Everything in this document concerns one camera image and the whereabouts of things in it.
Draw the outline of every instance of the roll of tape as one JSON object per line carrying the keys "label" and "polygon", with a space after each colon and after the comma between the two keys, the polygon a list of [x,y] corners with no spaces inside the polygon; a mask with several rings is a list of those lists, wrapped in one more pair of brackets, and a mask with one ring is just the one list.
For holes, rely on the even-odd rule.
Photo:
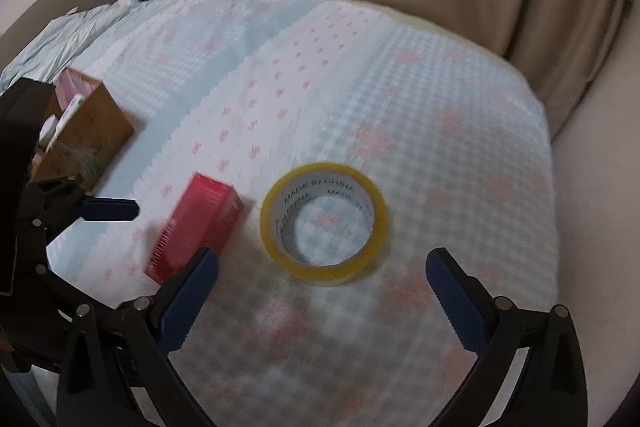
{"label": "roll of tape", "polygon": [[[329,266],[302,263],[284,247],[284,229],[295,211],[321,196],[350,201],[361,211],[370,230],[360,250]],[[379,256],[387,228],[385,201],[376,186],[356,169],[335,163],[313,163],[289,172],[273,185],[260,211],[260,235],[274,263],[303,281],[317,284],[342,284],[362,274]]]}

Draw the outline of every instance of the mattress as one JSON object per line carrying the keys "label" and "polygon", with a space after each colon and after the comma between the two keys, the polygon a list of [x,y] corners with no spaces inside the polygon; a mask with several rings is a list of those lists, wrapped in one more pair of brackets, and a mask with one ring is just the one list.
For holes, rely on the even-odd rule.
{"label": "mattress", "polygon": [[[82,44],[61,57],[47,27],[0,80],[31,71],[52,81],[70,64],[103,80],[136,128],[99,194],[134,198],[140,217],[76,222],[47,250],[55,272],[109,305],[158,288],[143,271],[193,172],[238,191],[247,209],[220,279],[170,355],[215,423],[428,424],[474,362],[426,283],[433,248],[492,295],[525,309],[554,304],[545,114],[501,58],[345,0],[119,3],[91,32],[73,19],[91,12],[57,20],[58,34]],[[316,161],[366,174],[390,214],[383,262],[338,287],[288,277],[258,231],[269,188]],[[350,219],[318,206],[305,236],[349,243]]]}

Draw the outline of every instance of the pink item in box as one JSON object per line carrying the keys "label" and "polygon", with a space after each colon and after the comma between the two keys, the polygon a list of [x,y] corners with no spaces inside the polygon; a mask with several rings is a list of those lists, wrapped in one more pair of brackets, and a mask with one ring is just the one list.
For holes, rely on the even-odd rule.
{"label": "pink item in box", "polygon": [[162,284],[179,273],[199,247],[220,255],[243,209],[233,187],[196,172],[162,230],[145,273]]}
{"label": "pink item in box", "polygon": [[53,84],[56,86],[56,97],[61,110],[65,110],[76,94],[87,98],[95,90],[95,84],[88,82],[79,71],[72,68],[62,70]]}

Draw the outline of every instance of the screw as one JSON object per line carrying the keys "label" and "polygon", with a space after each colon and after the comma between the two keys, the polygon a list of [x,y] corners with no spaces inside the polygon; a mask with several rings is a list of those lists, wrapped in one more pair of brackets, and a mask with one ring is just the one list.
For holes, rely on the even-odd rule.
{"label": "screw", "polygon": [[494,302],[500,310],[508,310],[513,306],[513,303],[507,297],[496,297]]}
{"label": "screw", "polygon": [[562,306],[562,304],[556,304],[554,306],[554,311],[556,312],[556,315],[558,317],[568,317],[569,316],[569,310],[566,308],[566,306]]}
{"label": "screw", "polygon": [[133,307],[138,311],[142,311],[149,308],[149,304],[151,304],[151,299],[149,297],[138,297],[133,302]]}
{"label": "screw", "polygon": [[91,311],[91,306],[89,304],[80,304],[78,308],[76,308],[76,315],[78,317],[84,317]]}

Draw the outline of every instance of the brown cardboard box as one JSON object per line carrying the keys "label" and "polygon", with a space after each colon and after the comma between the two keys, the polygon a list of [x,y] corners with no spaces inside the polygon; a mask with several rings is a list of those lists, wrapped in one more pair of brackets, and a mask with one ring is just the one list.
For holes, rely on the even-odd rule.
{"label": "brown cardboard box", "polygon": [[133,127],[100,80],[72,68],[60,74],[46,118],[62,113],[72,98],[70,90],[82,92],[86,99],[34,169],[31,181],[74,176],[82,188],[91,190]]}

